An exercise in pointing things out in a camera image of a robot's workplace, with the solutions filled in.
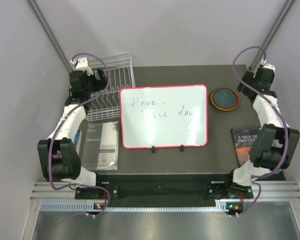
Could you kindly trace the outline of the teal blue plate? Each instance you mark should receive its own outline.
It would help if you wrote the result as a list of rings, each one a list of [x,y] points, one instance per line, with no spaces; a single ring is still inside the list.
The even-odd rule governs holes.
[[[228,88],[217,89],[212,95],[212,100],[218,107],[223,109],[234,108],[239,101],[235,92]]]

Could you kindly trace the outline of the orange plate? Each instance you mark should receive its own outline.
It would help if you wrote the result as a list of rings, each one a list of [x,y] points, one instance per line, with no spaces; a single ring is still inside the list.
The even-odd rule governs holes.
[[[210,98],[210,102],[211,102],[212,105],[213,105],[216,109],[218,109],[218,110],[225,111],[225,112],[232,111],[232,110],[234,110],[235,108],[237,108],[237,107],[239,106],[239,104],[240,104],[240,97],[239,97],[239,94],[238,94],[236,91],[234,91],[234,93],[235,93],[235,94],[237,95],[237,97],[238,97],[238,103],[237,103],[237,105],[236,105],[235,107],[233,107],[233,108],[221,108],[221,107],[218,107],[218,106],[214,103],[214,101],[213,101],[213,99],[212,99],[213,93],[214,93],[216,90],[222,89],[222,88],[226,88],[226,89],[229,89],[229,90],[234,91],[233,89],[230,89],[230,88],[227,88],[227,87],[216,88],[216,89],[214,89],[214,90],[211,92],[211,94],[210,94],[210,97],[209,97],[209,98]]]

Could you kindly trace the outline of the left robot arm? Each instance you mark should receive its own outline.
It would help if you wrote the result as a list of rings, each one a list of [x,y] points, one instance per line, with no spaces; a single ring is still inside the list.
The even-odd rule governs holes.
[[[67,182],[69,186],[81,186],[92,198],[99,198],[104,191],[97,182],[97,174],[82,167],[74,144],[82,121],[88,114],[93,93],[102,95],[109,86],[109,71],[97,69],[97,73],[74,70],[69,74],[69,96],[65,101],[63,115],[55,130],[37,144],[43,177],[58,190],[55,182]]]

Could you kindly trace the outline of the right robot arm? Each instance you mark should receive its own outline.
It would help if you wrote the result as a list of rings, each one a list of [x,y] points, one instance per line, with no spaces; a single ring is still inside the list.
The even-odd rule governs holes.
[[[278,117],[277,95],[270,89],[275,67],[261,64],[256,73],[248,70],[237,91],[245,95],[256,111],[261,127],[232,129],[239,167],[230,172],[223,192],[235,198],[263,175],[270,176],[287,169],[296,150],[300,132],[292,129]]]

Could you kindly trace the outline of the blue book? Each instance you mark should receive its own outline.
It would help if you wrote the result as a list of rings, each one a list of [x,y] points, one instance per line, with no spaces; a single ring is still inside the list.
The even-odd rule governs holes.
[[[81,140],[82,140],[82,131],[78,129],[73,140],[73,145],[75,147],[77,154],[80,153]]]

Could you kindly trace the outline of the grey setup guide booklet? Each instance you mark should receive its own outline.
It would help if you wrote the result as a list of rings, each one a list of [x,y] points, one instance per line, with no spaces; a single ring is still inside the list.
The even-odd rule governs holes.
[[[116,171],[119,159],[118,121],[88,123],[81,165],[89,171]]]

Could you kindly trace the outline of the Tale of Two Cities book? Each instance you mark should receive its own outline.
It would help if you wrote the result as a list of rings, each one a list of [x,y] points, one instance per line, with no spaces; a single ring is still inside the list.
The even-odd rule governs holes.
[[[230,130],[239,167],[250,159],[249,152],[257,139],[259,131],[259,127]]]

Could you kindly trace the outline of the red-framed whiteboard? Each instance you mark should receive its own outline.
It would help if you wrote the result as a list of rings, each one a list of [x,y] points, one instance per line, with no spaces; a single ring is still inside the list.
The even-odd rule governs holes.
[[[207,145],[206,85],[123,88],[119,99],[122,144],[126,149]]]

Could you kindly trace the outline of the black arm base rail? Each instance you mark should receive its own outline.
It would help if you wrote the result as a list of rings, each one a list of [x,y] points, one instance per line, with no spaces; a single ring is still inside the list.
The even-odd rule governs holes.
[[[96,183],[113,199],[130,196],[195,195],[208,199],[253,198],[250,186],[233,183],[228,173],[97,174]]]

